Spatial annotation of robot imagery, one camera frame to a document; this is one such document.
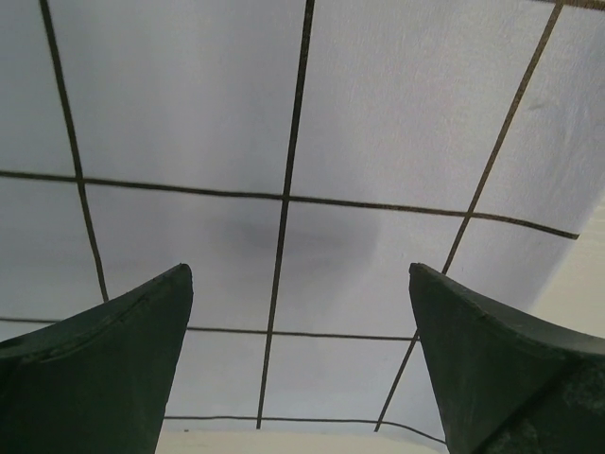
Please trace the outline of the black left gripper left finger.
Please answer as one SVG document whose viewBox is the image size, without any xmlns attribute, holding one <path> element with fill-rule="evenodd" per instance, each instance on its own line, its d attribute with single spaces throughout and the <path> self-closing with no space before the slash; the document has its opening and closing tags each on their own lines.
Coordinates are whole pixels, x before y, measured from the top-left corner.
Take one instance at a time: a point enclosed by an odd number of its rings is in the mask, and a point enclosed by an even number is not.
<svg viewBox="0 0 605 454">
<path fill-rule="evenodd" d="M 2 341 L 2 452 L 155 452 L 192 305 L 192 271 L 180 264 Z"/>
</svg>

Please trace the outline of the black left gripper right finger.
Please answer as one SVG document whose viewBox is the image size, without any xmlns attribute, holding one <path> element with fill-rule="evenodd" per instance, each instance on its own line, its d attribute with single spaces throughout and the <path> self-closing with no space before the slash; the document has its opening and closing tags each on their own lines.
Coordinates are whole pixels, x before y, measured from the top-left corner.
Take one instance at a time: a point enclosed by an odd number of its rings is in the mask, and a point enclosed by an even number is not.
<svg viewBox="0 0 605 454">
<path fill-rule="evenodd" d="M 603 452 L 602 338 L 424 264 L 409 268 L 409 295 L 450 452 Z"/>
</svg>

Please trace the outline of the light blue checked placemat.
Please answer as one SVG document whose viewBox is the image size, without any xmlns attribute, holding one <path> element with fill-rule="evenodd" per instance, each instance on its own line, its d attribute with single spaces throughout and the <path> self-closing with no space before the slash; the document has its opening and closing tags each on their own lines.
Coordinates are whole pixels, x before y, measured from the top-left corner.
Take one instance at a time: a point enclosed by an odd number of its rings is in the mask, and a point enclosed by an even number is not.
<svg viewBox="0 0 605 454">
<path fill-rule="evenodd" d="M 189 265 L 170 429 L 443 452 L 408 266 L 529 309 L 603 193 L 600 1 L 1 5 L 1 336 Z"/>
</svg>

